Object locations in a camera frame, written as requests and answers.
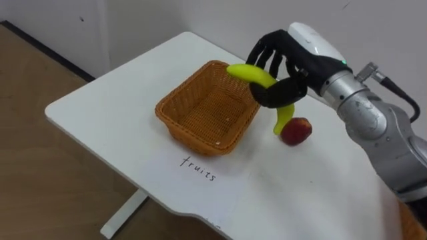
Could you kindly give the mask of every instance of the table leg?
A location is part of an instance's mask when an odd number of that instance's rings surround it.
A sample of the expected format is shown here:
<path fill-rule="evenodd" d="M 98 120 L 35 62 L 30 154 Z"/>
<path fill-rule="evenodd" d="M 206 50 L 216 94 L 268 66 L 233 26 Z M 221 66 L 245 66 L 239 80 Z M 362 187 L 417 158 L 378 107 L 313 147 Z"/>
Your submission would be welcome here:
<path fill-rule="evenodd" d="M 117 211 L 113 217 L 102 227 L 101 234 L 107 239 L 113 238 L 117 230 L 126 222 L 132 213 L 144 202 L 148 196 L 141 190 L 137 190 L 129 200 Z"/>

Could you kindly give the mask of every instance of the wall baseboard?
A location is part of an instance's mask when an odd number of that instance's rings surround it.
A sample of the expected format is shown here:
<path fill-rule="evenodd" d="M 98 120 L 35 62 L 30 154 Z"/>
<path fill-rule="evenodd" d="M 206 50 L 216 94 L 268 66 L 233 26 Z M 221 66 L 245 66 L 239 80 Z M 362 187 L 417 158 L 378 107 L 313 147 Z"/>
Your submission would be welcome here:
<path fill-rule="evenodd" d="M 20 30 L 18 27 L 14 26 L 12 23 L 8 21 L 2 21 L 0 22 L 0 25 L 4 26 L 14 34 L 18 35 L 20 38 L 24 39 L 26 42 L 40 50 L 42 53 L 46 54 L 68 70 L 75 73 L 77 76 L 81 77 L 86 82 L 91 82 L 95 80 L 93 76 L 79 68 L 78 66 L 74 65 L 72 62 L 66 60 L 64 57 L 60 56 L 58 53 L 54 52 L 52 49 L 48 48 L 46 45 L 42 44 L 32 36 L 26 34 L 26 32 Z"/>

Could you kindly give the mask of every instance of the paper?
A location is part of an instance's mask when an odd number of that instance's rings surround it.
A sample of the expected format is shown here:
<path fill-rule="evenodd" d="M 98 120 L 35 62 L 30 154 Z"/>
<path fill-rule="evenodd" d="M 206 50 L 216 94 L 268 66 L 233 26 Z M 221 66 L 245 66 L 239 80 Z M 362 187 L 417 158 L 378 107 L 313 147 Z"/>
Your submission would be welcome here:
<path fill-rule="evenodd" d="M 199 215 L 219 229 L 249 176 L 245 159 L 204 159 L 187 151 L 164 151 L 152 159 L 143 174 L 158 179 L 161 197 L 173 198 L 184 213 Z"/>

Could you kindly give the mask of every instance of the white wall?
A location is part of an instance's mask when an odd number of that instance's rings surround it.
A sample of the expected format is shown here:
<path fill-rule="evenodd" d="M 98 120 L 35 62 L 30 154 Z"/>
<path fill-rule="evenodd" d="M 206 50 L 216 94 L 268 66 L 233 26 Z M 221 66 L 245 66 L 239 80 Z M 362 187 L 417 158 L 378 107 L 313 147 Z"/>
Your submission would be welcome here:
<path fill-rule="evenodd" d="M 94 77 L 109 71 L 103 0 L 0 0 L 7 20 Z"/>
<path fill-rule="evenodd" d="M 6 4 L 4 0 L 0 0 L 0 21 L 6 20 L 6 14 L 7 14 Z"/>
<path fill-rule="evenodd" d="M 117 67 L 181 31 L 193 31 L 245 59 L 264 34 L 294 21 L 311 25 L 354 71 L 369 61 L 419 102 L 413 127 L 427 138 L 425 0 L 107 0 L 111 66 Z M 376 83 L 385 101 L 412 109 Z"/>

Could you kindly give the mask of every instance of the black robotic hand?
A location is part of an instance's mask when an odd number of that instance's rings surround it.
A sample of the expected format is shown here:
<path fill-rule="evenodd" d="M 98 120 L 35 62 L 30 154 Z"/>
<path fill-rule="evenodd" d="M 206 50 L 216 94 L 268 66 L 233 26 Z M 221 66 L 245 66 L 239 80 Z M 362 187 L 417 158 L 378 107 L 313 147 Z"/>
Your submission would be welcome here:
<path fill-rule="evenodd" d="M 246 63 L 264 69 L 273 54 L 270 75 L 277 78 L 284 56 L 290 77 L 267 89 L 250 83 L 254 99 L 264 107 L 278 108 L 295 103 L 307 94 L 308 87 L 320 95 L 323 84 L 335 73 L 343 70 L 352 72 L 340 60 L 311 54 L 282 29 L 264 35 L 252 49 Z"/>

